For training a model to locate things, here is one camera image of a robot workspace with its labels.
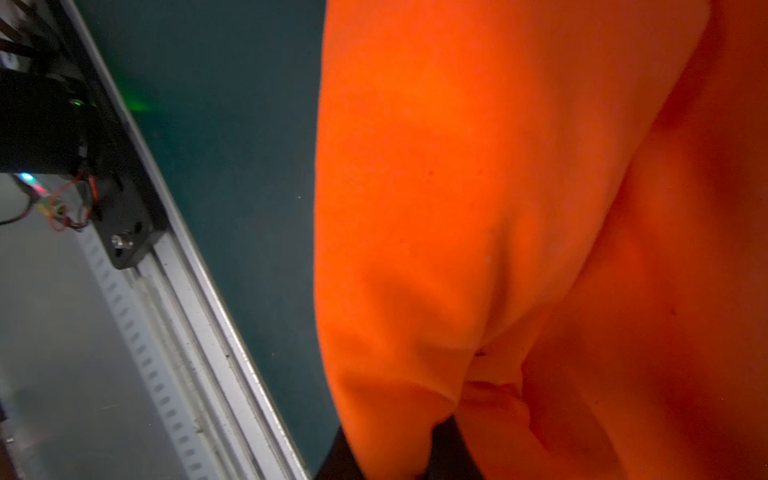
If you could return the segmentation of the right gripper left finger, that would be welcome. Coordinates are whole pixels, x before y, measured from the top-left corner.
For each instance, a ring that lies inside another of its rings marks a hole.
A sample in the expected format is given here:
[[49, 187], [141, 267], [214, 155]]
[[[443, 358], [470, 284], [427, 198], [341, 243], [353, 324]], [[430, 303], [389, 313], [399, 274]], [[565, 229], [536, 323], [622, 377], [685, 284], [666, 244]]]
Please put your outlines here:
[[334, 437], [331, 448], [323, 464], [314, 476], [315, 480], [364, 480], [345, 436], [340, 428]]

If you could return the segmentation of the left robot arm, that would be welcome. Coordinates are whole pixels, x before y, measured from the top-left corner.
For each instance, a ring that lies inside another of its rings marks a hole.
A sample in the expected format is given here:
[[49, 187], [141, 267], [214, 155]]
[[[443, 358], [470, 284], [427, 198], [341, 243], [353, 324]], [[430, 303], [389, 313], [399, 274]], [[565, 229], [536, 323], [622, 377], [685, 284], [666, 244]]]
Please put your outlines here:
[[88, 148], [88, 110], [62, 82], [1, 71], [3, 173], [74, 175]]

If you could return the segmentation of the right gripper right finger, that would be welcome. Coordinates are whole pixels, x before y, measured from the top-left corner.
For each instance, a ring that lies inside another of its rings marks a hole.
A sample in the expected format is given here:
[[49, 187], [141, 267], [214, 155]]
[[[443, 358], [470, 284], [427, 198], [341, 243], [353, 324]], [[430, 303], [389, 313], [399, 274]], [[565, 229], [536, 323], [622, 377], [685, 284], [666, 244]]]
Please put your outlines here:
[[429, 480], [484, 479], [454, 417], [450, 417], [433, 429], [425, 478]]

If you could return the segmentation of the orange shorts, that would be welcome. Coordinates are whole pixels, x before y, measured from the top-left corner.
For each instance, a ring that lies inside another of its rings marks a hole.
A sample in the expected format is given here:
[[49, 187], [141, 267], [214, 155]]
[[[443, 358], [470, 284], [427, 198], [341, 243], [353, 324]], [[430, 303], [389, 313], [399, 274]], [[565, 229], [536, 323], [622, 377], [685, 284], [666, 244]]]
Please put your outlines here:
[[767, 5], [331, 1], [314, 296], [365, 479], [767, 475]]

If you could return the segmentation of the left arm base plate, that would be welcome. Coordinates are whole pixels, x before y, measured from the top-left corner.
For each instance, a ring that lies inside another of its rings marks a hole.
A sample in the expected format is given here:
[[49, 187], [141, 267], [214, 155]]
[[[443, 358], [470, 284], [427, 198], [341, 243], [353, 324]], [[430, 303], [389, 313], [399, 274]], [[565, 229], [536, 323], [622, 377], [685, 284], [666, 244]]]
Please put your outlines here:
[[92, 225], [112, 265], [134, 268], [167, 230], [168, 216], [145, 168], [138, 130], [75, 3], [44, 5], [75, 68], [75, 101], [86, 116], [86, 164], [97, 192]]

